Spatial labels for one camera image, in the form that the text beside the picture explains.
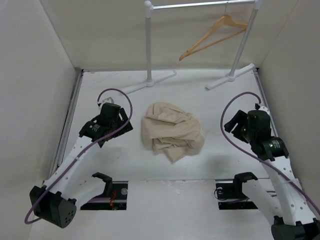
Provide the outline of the wooden clothes hanger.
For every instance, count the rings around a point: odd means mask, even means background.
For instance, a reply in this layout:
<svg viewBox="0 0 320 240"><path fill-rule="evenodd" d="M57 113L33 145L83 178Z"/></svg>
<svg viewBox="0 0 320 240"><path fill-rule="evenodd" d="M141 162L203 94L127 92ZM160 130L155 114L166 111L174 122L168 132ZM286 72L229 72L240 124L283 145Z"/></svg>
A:
<svg viewBox="0 0 320 240"><path fill-rule="evenodd" d="M217 11L206 14L203 21L183 31L178 60L184 61L199 52L205 54L208 48L241 36L249 26L248 19L249 6L240 4L225 6L222 14Z"/></svg>

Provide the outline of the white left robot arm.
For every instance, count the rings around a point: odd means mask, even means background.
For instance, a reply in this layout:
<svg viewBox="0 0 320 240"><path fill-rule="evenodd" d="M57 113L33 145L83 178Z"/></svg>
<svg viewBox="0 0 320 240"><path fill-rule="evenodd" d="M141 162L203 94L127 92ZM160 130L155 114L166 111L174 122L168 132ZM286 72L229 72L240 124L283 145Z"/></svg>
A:
<svg viewBox="0 0 320 240"><path fill-rule="evenodd" d="M123 107L104 103L100 113L80 130L75 145L54 174L30 193L31 212L59 228L66 228L78 209L95 197L112 195L113 179L97 170L81 177L93 156L107 141L133 130Z"/></svg>

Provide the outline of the beige trousers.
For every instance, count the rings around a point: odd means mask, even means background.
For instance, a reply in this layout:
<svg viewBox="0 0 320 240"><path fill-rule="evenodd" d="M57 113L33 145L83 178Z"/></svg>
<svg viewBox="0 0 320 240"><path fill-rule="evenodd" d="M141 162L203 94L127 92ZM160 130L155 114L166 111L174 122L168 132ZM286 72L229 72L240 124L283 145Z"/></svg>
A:
<svg viewBox="0 0 320 240"><path fill-rule="evenodd" d="M199 120L168 102L148 107L141 119L141 136L145 147L164 153L172 163L201 150L205 144Z"/></svg>

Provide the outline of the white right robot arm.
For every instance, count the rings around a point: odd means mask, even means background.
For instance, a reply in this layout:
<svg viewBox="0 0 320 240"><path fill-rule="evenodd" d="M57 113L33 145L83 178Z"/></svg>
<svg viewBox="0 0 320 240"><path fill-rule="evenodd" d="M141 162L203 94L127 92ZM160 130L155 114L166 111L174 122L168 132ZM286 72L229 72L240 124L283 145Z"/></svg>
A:
<svg viewBox="0 0 320 240"><path fill-rule="evenodd" d="M270 224L273 239L318 240L320 221L293 174L285 143L271 134L270 111L264 106L249 112L239 110L229 122L221 122L220 129L250 145L251 157L262 164L276 196L269 195L251 172L239 174L243 180L232 185L233 194L251 199Z"/></svg>

